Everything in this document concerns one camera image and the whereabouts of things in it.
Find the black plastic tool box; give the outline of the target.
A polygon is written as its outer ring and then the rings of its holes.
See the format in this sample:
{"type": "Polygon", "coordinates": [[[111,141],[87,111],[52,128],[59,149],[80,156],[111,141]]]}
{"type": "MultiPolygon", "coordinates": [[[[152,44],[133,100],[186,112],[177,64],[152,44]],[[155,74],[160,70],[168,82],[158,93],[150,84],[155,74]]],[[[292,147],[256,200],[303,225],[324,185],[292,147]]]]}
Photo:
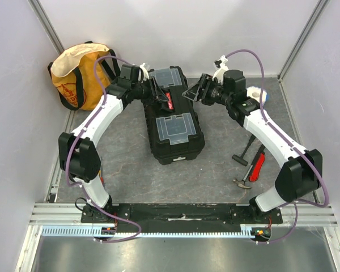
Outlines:
{"type": "Polygon", "coordinates": [[[173,102],[173,111],[161,110],[159,103],[144,107],[151,153],[162,165],[195,159],[205,146],[205,138],[193,102],[182,96],[188,89],[186,76],[178,66],[151,69],[149,75],[164,93],[171,94],[173,102]]]}

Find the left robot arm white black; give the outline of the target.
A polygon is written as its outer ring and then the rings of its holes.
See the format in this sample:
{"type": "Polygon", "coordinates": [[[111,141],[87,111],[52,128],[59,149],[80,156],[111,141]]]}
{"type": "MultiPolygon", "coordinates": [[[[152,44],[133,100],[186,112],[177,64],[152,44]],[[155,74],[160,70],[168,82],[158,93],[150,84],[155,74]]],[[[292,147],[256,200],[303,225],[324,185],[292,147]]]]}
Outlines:
{"type": "Polygon", "coordinates": [[[111,122],[133,100],[145,103],[167,102],[164,90],[154,76],[149,75],[149,65],[122,65],[120,75],[104,90],[98,105],[71,133],[59,136],[59,157],[68,186],[79,186],[86,200],[95,206],[93,215],[100,222],[113,218],[110,195],[104,189],[99,172],[101,160],[97,144],[111,122]]]}

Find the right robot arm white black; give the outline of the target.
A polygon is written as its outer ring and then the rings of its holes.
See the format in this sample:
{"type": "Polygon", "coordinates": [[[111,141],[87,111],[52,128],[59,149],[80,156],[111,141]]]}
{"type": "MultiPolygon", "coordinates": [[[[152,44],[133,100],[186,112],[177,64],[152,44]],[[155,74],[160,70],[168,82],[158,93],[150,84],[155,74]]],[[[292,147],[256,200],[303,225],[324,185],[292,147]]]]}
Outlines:
{"type": "Polygon", "coordinates": [[[202,74],[199,81],[183,92],[183,97],[204,105],[224,105],[228,115],[254,135],[280,166],[273,187],[250,200],[249,219],[263,222],[269,211],[300,200],[321,187],[322,155],[295,142],[271,120],[256,99],[247,95],[246,79],[240,70],[228,70],[223,80],[202,74]]]}

